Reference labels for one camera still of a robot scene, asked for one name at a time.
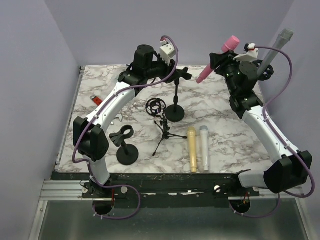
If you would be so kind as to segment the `black tripod shock mount stand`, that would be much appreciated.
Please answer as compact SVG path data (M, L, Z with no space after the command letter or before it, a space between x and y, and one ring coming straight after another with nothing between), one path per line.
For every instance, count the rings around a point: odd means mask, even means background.
M187 136L177 135L169 132L171 128L169 127L168 119L165 116L166 108L167 108L167 105L165 101L156 97L148 100L145 105L145 110L149 116L152 116L154 118L160 118L159 123L156 120L153 121L160 128L162 132L161 140L159 141L155 151L152 154L153 157L156 155L157 150L163 140L168 140L171 137L187 139Z

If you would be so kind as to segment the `black round base stand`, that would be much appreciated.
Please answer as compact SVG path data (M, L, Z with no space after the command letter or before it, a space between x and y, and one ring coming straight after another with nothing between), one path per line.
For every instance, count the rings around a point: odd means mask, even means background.
M192 78L192 75L188 73L189 68L184 67L183 69L177 69L174 73L174 85L175 85L175 94L173 97L173 104L168 106L165 110L165 116L166 118L171 122L180 122L185 117L185 110L182 106L178 105L179 97L178 97L178 89L180 84L180 78L183 78L185 80L190 80Z

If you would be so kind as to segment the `black shock mount desk stand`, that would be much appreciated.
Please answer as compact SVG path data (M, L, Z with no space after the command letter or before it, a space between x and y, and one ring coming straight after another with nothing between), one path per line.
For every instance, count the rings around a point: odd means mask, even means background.
M262 60L257 59L255 61L253 61L252 63L256 66L256 68L258 70L260 68L262 62L263 62ZM258 80L262 81L262 82L267 81L272 77L273 74L274 74L274 68L271 65L268 65L263 73L258 74Z

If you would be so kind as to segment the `beige microphone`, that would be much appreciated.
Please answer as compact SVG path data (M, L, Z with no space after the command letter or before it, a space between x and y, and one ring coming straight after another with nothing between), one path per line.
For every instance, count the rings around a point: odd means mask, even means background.
M196 129L193 126L187 129L188 149L190 158L191 173L197 172L197 145L196 145Z

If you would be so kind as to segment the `white grey-head microphone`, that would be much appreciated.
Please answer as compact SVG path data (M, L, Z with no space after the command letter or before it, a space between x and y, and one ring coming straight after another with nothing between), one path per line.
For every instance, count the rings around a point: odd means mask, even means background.
M199 129L201 140L201 153L203 161L203 170L208 172L210 170L210 156L209 156L209 129L206 125L202 125Z

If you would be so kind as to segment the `black clip stand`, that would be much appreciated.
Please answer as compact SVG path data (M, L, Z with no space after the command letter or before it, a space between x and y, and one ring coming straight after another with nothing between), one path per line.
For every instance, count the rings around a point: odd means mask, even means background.
M118 147L116 158L124 166L134 164L139 157L138 149L134 145L125 142L125 140L130 139L133 135L134 129L131 125L124 125L117 133L109 135L112 143Z

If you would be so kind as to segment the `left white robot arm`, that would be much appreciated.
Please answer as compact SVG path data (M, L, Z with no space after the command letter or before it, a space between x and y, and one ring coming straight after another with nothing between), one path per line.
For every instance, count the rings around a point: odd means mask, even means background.
M74 153L80 153L81 159L72 156L75 164L87 164L90 179L95 183L93 191L101 198L111 191L108 183L110 173L105 161L109 150L106 132L111 122L141 90L151 87L149 80L159 79L156 83L173 82L180 70L178 48L171 42L161 40L156 52L150 45L139 45L134 53L133 62L118 76L114 89L106 99L85 118L77 117L73 121Z

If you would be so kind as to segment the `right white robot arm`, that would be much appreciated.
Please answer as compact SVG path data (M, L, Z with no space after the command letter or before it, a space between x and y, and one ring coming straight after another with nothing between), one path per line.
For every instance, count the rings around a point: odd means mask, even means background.
M225 78L232 110L253 130L272 161L269 169L240 172L230 183L230 191L241 196L248 188L257 187L278 194L305 184L313 157L292 144L263 112L264 104L253 90L258 81L255 62L238 60L232 50L209 57L210 68Z

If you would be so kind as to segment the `red handled adjustable wrench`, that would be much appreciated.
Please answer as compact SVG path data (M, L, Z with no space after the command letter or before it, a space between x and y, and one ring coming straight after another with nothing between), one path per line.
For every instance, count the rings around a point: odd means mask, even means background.
M91 95L90 99L92 100L93 103L95 103L95 105L98 107L100 106L103 101L96 95ZM117 114L116 117L114 118L114 120L118 119L119 122L123 121L123 116L121 114Z

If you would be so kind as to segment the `black front mounting rail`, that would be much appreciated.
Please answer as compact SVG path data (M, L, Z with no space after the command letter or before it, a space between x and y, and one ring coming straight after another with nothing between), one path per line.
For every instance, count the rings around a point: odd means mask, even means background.
M244 188L236 173L112 173L105 187L88 173L58 173L53 181L78 181L80 198L99 214L115 209L229 208L247 213L262 195Z

